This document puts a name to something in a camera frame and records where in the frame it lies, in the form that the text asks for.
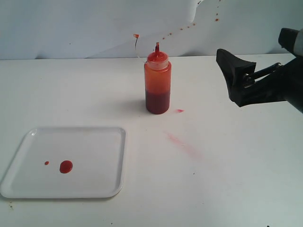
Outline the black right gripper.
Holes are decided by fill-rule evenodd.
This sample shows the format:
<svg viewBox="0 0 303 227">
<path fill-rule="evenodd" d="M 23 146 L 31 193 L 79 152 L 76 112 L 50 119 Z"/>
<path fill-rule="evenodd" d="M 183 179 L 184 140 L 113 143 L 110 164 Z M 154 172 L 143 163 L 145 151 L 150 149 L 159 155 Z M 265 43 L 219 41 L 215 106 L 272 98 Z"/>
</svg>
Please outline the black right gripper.
<svg viewBox="0 0 303 227">
<path fill-rule="evenodd" d="M 245 74 L 255 72 L 256 63 L 218 49 L 216 62 L 226 81 L 228 96 L 237 106 L 287 101 L 303 111 L 303 59 L 295 58 L 273 73 L 244 87 Z"/>
</svg>

